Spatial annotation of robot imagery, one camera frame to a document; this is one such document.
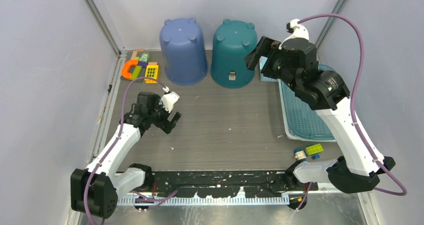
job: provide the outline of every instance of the label sticker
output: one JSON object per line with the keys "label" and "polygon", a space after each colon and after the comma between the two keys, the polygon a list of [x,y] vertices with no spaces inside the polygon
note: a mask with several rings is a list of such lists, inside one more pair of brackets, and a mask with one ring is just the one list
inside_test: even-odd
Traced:
{"label": "label sticker", "polygon": [[236,72],[235,71],[229,71],[229,80],[230,81],[236,80]]}

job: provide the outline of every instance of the small toy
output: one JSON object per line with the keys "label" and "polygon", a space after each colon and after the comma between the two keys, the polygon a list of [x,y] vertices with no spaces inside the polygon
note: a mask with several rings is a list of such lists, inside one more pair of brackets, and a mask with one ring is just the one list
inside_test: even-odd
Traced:
{"label": "small toy", "polygon": [[[148,78],[154,78],[154,79],[158,79],[159,76],[159,65],[157,62],[149,62],[147,67],[146,67],[146,73],[144,75],[145,77]],[[145,83],[146,84],[157,84],[157,81],[154,80],[150,80],[150,79],[145,79]]]}
{"label": "small toy", "polygon": [[147,65],[148,65],[149,63],[148,62],[146,62],[146,61],[138,61],[138,65],[139,66],[141,66],[142,68],[146,68],[147,67]]}
{"label": "small toy", "polygon": [[321,143],[307,146],[304,150],[296,148],[294,150],[294,158],[296,160],[306,161],[306,158],[312,157],[312,159],[315,160],[320,158],[319,153],[322,151],[324,151],[324,148]]}
{"label": "small toy", "polygon": [[132,55],[131,55],[131,59],[130,60],[134,60],[134,59],[136,59],[136,57],[137,57],[137,54],[139,53],[139,52],[144,52],[145,50],[143,49],[143,48],[139,48],[139,49],[136,49],[136,50],[134,50],[133,52],[132,52]]}
{"label": "small toy", "polygon": [[139,66],[137,66],[138,64],[139,64],[138,60],[135,60],[135,59],[128,60],[121,70],[122,77],[127,79],[127,80],[134,80],[135,78],[131,79],[134,76],[137,78],[140,74],[140,71],[141,71],[141,67],[140,67],[139,70],[137,69],[137,67],[139,67]]}
{"label": "small toy", "polygon": [[143,54],[141,55],[141,57],[138,59],[140,62],[145,62],[148,63],[150,61],[150,53],[148,52],[143,52]]}

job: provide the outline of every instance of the green toy block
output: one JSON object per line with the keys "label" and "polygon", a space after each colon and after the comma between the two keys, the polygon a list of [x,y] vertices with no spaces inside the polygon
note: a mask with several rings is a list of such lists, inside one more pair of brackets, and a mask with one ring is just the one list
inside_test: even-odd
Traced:
{"label": "green toy block", "polygon": [[148,63],[148,62],[150,61],[150,53],[148,53],[148,52],[143,52],[143,54],[141,55],[141,57],[140,57],[139,61],[140,61],[140,62]]}
{"label": "green toy block", "polygon": [[132,71],[132,76],[130,80],[134,80],[138,78],[141,71],[142,71],[142,66],[135,66],[134,71]]}

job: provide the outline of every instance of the orange toy piece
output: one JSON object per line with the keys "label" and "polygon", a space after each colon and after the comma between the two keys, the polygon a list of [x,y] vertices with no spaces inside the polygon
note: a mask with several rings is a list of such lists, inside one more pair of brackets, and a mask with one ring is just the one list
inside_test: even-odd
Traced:
{"label": "orange toy piece", "polygon": [[[159,65],[157,62],[149,62],[147,67],[146,67],[146,73],[144,75],[145,77],[148,78],[154,78],[154,79],[158,79],[159,77]],[[146,84],[157,84],[157,81],[154,80],[150,80],[150,79],[145,79],[144,80]]]}
{"label": "orange toy piece", "polygon": [[130,72],[131,67],[135,67],[139,64],[138,60],[128,60],[125,65],[122,68],[122,71],[120,72],[122,74],[122,77],[125,79],[131,80],[131,77],[133,74]]}

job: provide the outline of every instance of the yellow toy block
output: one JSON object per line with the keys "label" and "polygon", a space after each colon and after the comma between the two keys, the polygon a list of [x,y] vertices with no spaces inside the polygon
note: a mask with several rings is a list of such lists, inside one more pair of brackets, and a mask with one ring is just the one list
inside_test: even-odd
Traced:
{"label": "yellow toy block", "polygon": [[[145,77],[148,78],[154,78],[154,79],[158,79],[159,76],[159,65],[157,65],[157,62],[149,62],[147,67],[146,67],[146,73],[145,73]],[[157,81],[154,80],[150,80],[150,79],[145,79],[144,80],[146,82],[146,84],[157,84]]]}
{"label": "yellow toy block", "polygon": [[311,156],[311,155],[314,155],[314,154],[319,154],[322,151],[324,151],[324,148],[323,148],[323,146],[321,146],[321,143],[311,145],[311,146],[308,146],[307,148],[305,148],[305,152],[306,152],[306,155],[308,157]]}

